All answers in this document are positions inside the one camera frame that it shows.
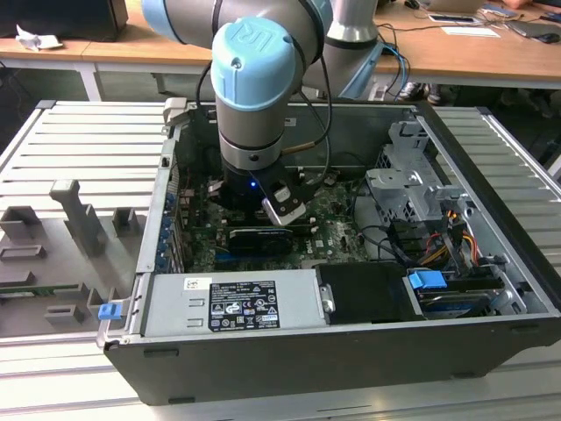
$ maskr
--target power supply label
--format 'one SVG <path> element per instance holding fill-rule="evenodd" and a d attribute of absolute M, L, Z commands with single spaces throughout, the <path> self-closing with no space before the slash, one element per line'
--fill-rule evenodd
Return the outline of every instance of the power supply label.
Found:
<path fill-rule="evenodd" d="M 209 294 L 213 332 L 281 327 L 274 281 L 212 283 Z"/>

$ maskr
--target metal table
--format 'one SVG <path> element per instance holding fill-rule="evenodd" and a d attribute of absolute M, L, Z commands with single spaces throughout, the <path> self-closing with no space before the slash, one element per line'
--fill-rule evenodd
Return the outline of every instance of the metal table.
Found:
<path fill-rule="evenodd" d="M 55 178 L 72 176 L 98 215 L 119 203 L 146 213 L 165 138 L 162 111 L 162 103 L 69 102 L 36 110 L 0 158 L 0 212 L 33 203 L 40 217 L 59 217 L 48 190 Z M 475 109 L 438 113 L 550 261 L 561 263 L 561 203 L 549 191 L 557 184 L 493 117 Z M 561 417 L 561 343 L 523 352 L 480 379 L 148 407 L 96 347 L 95 334 L 0 339 L 0 414 L 41 421 Z"/>

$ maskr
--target gray bracket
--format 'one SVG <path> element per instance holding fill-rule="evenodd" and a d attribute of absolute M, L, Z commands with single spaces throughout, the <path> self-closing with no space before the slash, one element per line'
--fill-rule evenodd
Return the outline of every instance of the gray bracket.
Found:
<path fill-rule="evenodd" d="M 71 234 L 82 245 L 88 256 L 97 256 L 103 247 L 97 239 L 101 224 L 93 207 L 84 209 L 80 197 L 80 183 L 76 180 L 58 180 L 54 182 L 49 196 L 62 205 L 67 214 Z"/>
<path fill-rule="evenodd" d="M 54 294 L 64 300 L 83 300 L 89 296 L 89 289 L 80 283 L 76 288 L 55 289 Z"/>
<path fill-rule="evenodd" d="M 401 207 L 408 201 L 405 189 L 420 186 L 415 171 L 401 171 L 395 168 L 374 168 L 366 172 L 366 182 L 380 206 Z"/>
<path fill-rule="evenodd" d="M 111 220 L 118 237 L 135 236 L 140 233 L 140 224 L 133 208 L 117 208 Z"/>
<path fill-rule="evenodd" d="M 429 134 L 417 121 L 393 123 L 388 134 L 397 149 L 424 150 L 429 141 Z"/>
<path fill-rule="evenodd" d="M 46 308 L 43 317 L 53 327 L 77 326 L 84 321 L 83 313 L 75 304 L 51 305 Z"/>
<path fill-rule="evenodd" d="M 164 121 L 167 126 L 188 120 L 187 98 L 168 98 L 164 104 Z"/>
<path fill-rule="evenodd" d="M 31 206 L 11 206 L 2 215 L 0 228 L 12 242 L 18 243 L 21 240 L 31 239 L 29 226 L 40 223 Z"/>
<path fill-rule="evenodd" d="M 46 251 L 43 246 L 7 246 L 0 248 L 1 261 L 44 259 Z"/>
<path fill-rule="evenodd" d="M 445 200 L 457 202 L 461 196 L 466 196 L 465 190 L 456 186 L 428 187 L 424 192 L 424 203 L 427 215 L 442 217 L 440 203 Z"/>
<path fill-rule="evenodd" d="M 41 99 L 37 105 L 35 105 L 35 110 L 51 110 L 56 105 L 56 100 L 54 99 Z"/>

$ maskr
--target wooden desk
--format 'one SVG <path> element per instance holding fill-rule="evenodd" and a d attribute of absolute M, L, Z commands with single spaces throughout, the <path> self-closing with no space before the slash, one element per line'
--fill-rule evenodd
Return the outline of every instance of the wooden desk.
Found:
<path fill-rule="evenodd" d="M 152 74 L 199 74 L 209 62 L 209 50 L 184 46 L 166 39 L 148 26 L 141 0 L 126 0 L 129 21 L 115 43 L 66 41 L 65 48 L 34 53 L 13 39 L 0 39 L 0 60 L 12 68 L 52 68 L 80 72 L 88 97 L 103 99 L 97 72 L 142 72 Z M 522 10 L 524 20 L 543 11 Z M 421 11 L 415 14 L 402 0 L 383 8 L 375 17 L 378 25 L 410 29 L 436 25 Z M 398 32 L 398 44 L 411 63 L 412 82 L 475 86 L 561 89 L 561 44 L 546 45 L 525 39 L 506 29 L 494 29 L 500 38 L 447 35 L 442 29 Z M 388 42 L 392 34 L 381 30 Z M 381 84 L 398 70 L 394 57 L 383 56 L 376 68 Z"/>
<path fill-rule="evenodd" d="M 157 63 L 205 66 L 210 50 L 185 46 L 154 32 L 142 14 L 141 0 L 126 0 L 129 20 L 118 42 L 91 42 L 82 54 L 85 61 Z"/>
<path fill-rule="evenodd" d="M 543 14 L 530 6 L 520 12 L 524 13 L 522 20 L 539 18 Z M 378 25 L 389 23 L 400 29 L 439 25 L 428 18 L 419 18 L 424 16 L 425 12 L 414 13 L 398 2 L 383 8 L 375 20 Z M 423 82 L 435 79 L 446 83 L 447 79 L 452 79 L 457 84 L 528 88 L 545 88 L 541 85 L 551 82 L 551 86 L 561 88 L 561 44 L 548 45 L 525 39 L 506 28 L 490 29 L 501 37 L 448 35 L 434 28 L 397 32 L 397 41 L 401 53 L 411 62 L 412 77 Z M 393 42 L 388 29 L 381 28 L 381 34 L 387 42 Z M 387 61 L 381 62 L 376 70 L 389 71 Z"/>

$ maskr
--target metal frame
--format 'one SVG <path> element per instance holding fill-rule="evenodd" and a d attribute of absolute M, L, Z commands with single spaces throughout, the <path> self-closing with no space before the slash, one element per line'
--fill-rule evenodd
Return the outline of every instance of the metal frame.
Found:
<path fill-rule="evenodd" d="M 400 108 L 400 105 L 388 104 L 339 104 L 341 108 L 357 106 L 380 107 L 381 109 Z M 434 111 L 427 112 L 422 106 L 409 107 L 417 120 L 422 124 L 429 123 L 429 125 L 425 125 L 425 130 L 446 153 L 455 146 L 461 147 L 446 126 L 444 129 L 440 126 L 443 123 Z M 465 156 L 462 156 L 461 160 L 469 160 Z M 489 208 L 487 215 L 490 218 L 494 220 L 504 218 L 505 215 L 497 216 L 496 214 L 503 209 L 499 206 L 500 203 L 493 202 L 493 194 L 495 194 L 493 189 L 486 184 L 485 179 L 483 181 L 479 179 L 478 175 L 480 177 L 482 175 L 477 168 L 472 171 L 474 174 L 470 174 L 470 183 L 478 191 L 477 195 L 470 191 L 472 198 L 477 196 L 477 203 L 484 203 Z M 165 191 L 163 187 L 165 186 L 160 186 L 160 193 L 155 190 L 153 194 L 163 194 Z M 504 220 L 496 221 L 496 225 L 503 222 Z M 505 241 L 511 243 L 514 240 L 508 233 L 504 233 L 501 242 Z M 258 333 L 222 332 L 219 335 L 191 332 L 150 337 L 142 336 L 143 331 L 138 330 L 139 327 L 143 329 L 142 325 L 148 317 L 150 291 L 154 282 L 153 279 L 150 279 L 150 274 L 144 274 L 142 279 L 137 279 L 136 282 L 136 292 L 133 296 L 135 308 L 130 308 L 128 313 L 128 317 L 132 317 L 129 327 L 112 331 L 109 329 L 110 326 L 103 325 L 97 342 L 103 346 L 107 358 L 140 394 L 142 401 L 152 405 L 309 393 L 313 390 L 329 391 L 366 385 L 426 382 L 450 377 L 478 377 L 485 375 L 499 362 L 522 349 L 532 346 L 547 346 L 558 339 L 558 335 L 553 331 L 557 329 L 559 323 L 559 311 L 551 303 L 551 301 L 555 303 L 557 297 L 555 294 L 546 296 L 534 282 L 535 279 L 540 280 L 538 279 L 539 274 L 534 273 L 529 264 L 529 260 L 531 260 L 535 266 L 533 259 L 536 256 L 531 255 L 532 250 L 522 253 L 515 246 L 516 244 L 513 244 L 511 248 L 521 256 L 520 265 L 528 266 L 528 270 L 524 274 L 544 304 L 545 311 L 543 312 L 519 315 L 505 313 L 493 318 L 445 319 L 387 325 L 341 325 L 330 326 L 329 330 L 306 327 L 289 332 L 286 330 Z M 168 276 L 179 277 L 179 280 L 182 280 L 182 275 Z M 528 326 L 533 329 L 532 333 L 539 334 L 520 335 L 519 332 L 526 332 Z M 474 338 L 479 338 L 486 343 L 484 352 L 479 343 L 473 341 Z M 409 350 L 400 345 L 407 342 L 415 342 L 416 350 L 422 354 L 439 353 L 443 349 L 457 349 L 458 352 L 454 353 L 453 358 L 442 359 L 437 364 L 427 362 L 427 364 L 419 366 L 415 359 L 410 358 Z M 368 358 L 365 358 L 360 351 L 365 348 L 372 350 Z M 329 349 L 329 357 L 313 353 L 312 350 L 316 349 Z M 268 375 L 271 379 L 282 378 L 283 381 L 277 385 L 267 382 L 248 382 L 245 388 L 233 390 L 215 383 L 211 387 L 205 382 L 199 384 L 177 379 L 176 374 L 183 373 L 194 379 L 203 376 L 224 378 L 228 384 L 235 378 L 243 377 L 243 373 L 247 372 L 249 369 L 247 363 L 241 361 L 244 359 L 243 356 L 249 353 L 252 354 L 252 364 L 256 364 L 256 367 L 260 367 L 266 361 L 278 361 L 278 365 L 269 364 L 267 366 Z M 146 358 L 146 355 L 153 355 L 153 357 Z M 230 358 L 224 359 L 222 355 L 229 355 Z M 283 360 L 283 356 L 286 355 L 299 355 L 299 358 L 291 360 L 290 369 Z M 240 363 L 232 366 L 231 359 L 240 361 Z M 344 367 L 344 370 L 324 371 L 318 368 L 318 365 L 329 365 L 331 360 L 340 361 L 340 367 Z M 393 366 L 391 371 L 386 371 L 386 366 L 373 364 L 373 361 L 384 360 L 398 360 L 400 366 Z M 308 373 L 308 376 L 298 377 L 298 373 Z M 161 387 L 157 389 L 153 387 L 151 380 L 154 377 L 160 379 Z"/>
<path fill-rule="evenodd" d="M 114 61 L 57 61 L 57 60 L 35 60 L 35 59 L 5 59 L 2 63 L 7 68 L 40 68 L 47 70 L 74 70 L 80 73 L 82 82 L 89 101 L 102 101 L 104 97 L 103 85 L 99 72 L 131 72 L 152 74 L 178 74 L 199 75 L 204 66 L 190 66 L 181 64 L 158 64 L 158 63 L 120 63 Z M 394 78 L 394 73 L 377 73 L 378 89 L 387 86 Z M 539 79 L 494 79 L 478 76 L 440 76 L 440 75 L 411 75 L 410 82 L 439 83 L 444 85 L 466 85 L 466 86 L 489 86 L 496 88 L 527 88 L 527 89 L 561 89 L 559 81 L 541 81 Z M 166 90 L 162 78 L 157 77 L 158 91 Z M 369 100 L 379 98 L 375 96 L 372 89 L 368 91 Z"/>
<path fill-rule="evenodd" d="M 1 345 L 11 345 L 0 346 L 0 392 L 16 397 L 3 400 L 0 414 L 29 421 L 104 417 L 200 421 L 450 421 L 468 417 L 506 421 L 561 417 L 561 343 L 521 353 L 479 379 L 154 408 L 142 404 L 102 356 L 95 335 L 48 335 L 40 338 L 41 345 L 36 337 L 0 340 Z"/>

